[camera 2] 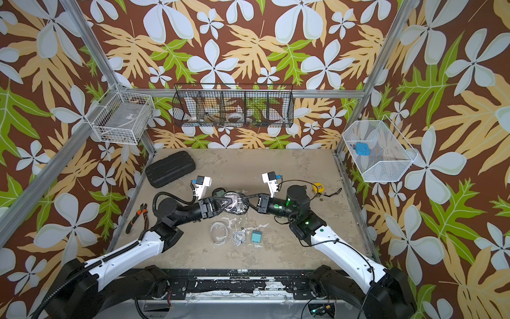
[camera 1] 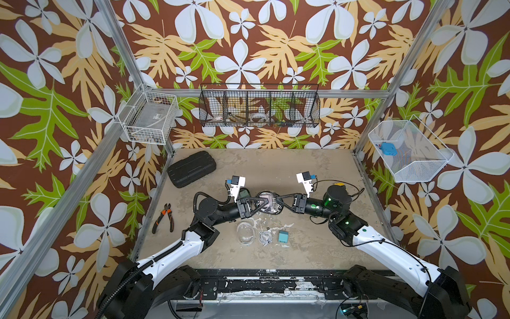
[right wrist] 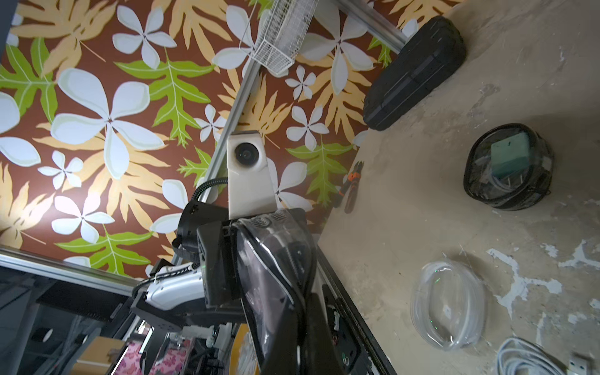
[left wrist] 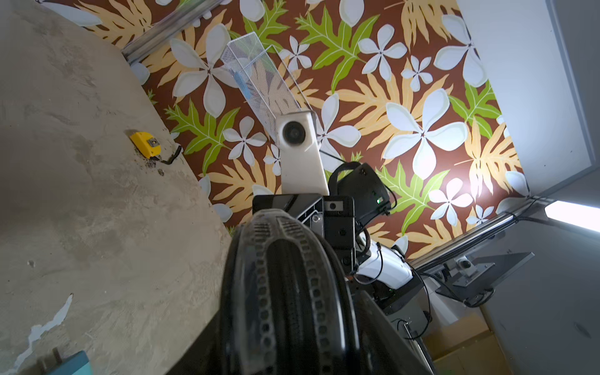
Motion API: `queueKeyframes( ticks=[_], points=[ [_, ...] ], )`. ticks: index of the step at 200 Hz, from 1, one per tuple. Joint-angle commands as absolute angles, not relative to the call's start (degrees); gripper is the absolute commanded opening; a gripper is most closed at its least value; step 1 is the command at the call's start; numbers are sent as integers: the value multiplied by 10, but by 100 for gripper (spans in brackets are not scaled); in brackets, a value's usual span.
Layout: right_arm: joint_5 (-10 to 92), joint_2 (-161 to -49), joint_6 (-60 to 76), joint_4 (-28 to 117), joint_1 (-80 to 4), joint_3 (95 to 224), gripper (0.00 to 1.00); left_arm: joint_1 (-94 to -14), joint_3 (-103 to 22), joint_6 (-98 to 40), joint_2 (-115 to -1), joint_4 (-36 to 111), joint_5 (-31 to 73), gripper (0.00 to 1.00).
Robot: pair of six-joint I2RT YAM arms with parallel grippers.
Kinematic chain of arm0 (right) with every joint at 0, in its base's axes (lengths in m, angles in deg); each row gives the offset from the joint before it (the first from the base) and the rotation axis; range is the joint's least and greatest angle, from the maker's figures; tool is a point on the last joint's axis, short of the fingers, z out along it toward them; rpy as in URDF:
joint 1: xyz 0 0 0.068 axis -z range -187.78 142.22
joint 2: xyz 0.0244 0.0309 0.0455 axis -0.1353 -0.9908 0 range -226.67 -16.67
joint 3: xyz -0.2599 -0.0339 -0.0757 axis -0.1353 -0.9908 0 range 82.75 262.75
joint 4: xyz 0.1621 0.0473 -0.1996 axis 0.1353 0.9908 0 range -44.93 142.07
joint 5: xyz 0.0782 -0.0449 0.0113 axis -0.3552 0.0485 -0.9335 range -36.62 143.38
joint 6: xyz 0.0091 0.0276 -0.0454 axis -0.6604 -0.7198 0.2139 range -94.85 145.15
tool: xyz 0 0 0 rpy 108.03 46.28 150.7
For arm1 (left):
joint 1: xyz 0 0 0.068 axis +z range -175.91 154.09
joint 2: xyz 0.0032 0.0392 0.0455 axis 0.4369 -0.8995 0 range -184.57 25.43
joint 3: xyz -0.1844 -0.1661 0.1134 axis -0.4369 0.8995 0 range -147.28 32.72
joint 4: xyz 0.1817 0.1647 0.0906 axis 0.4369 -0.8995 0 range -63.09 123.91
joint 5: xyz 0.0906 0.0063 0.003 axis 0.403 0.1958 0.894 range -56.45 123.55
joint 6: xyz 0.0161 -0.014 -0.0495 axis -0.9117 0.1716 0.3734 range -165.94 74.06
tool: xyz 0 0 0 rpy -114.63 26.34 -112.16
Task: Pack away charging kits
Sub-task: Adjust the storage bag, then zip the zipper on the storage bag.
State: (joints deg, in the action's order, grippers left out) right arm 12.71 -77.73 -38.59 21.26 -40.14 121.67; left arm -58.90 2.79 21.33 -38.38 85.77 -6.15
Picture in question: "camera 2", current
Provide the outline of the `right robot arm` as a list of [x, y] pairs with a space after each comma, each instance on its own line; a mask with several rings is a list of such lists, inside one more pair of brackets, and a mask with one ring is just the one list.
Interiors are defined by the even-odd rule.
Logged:
[[369, 259], [343, 240], [311, 209], [305, 186], [290, 186], [284, 199], [271, 194], [255, 197], [255, 211], [287, 219], [301, 246], [318, 250], [340, 268], [335, 271], [322, 265], [309, 274], [316, 298], [343, 300], [365, 318], [411, 318], [415, 314], [418, 307], [407, 275]]

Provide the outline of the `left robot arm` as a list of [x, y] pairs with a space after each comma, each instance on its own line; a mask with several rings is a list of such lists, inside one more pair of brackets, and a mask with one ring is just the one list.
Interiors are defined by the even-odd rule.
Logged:
[[234, 193], [182, 205], [174, 195], [159, 192], [153, 200], [154, 226], [106, 255], [84, 263], [77, 259], [66, 263], [32, 318], [40, 318], [44, 312], [51, 318], [94, 318], [127, 299], [161, 294], [167, 279], [158, 267], [131, 276], [126, 272], [173, 247], [183, 235], [180, 225], [215, 217], [236, 205]]

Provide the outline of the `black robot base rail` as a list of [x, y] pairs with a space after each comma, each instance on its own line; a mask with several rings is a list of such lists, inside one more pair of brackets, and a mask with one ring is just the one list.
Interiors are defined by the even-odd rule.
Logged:
[[163, 288], [138, 300], [191, 300], [199, 295], [221, 298], [327, 299], [358, 303], [363, 291], [345, 271], [321, 266], [315, 270], [164, 269]]

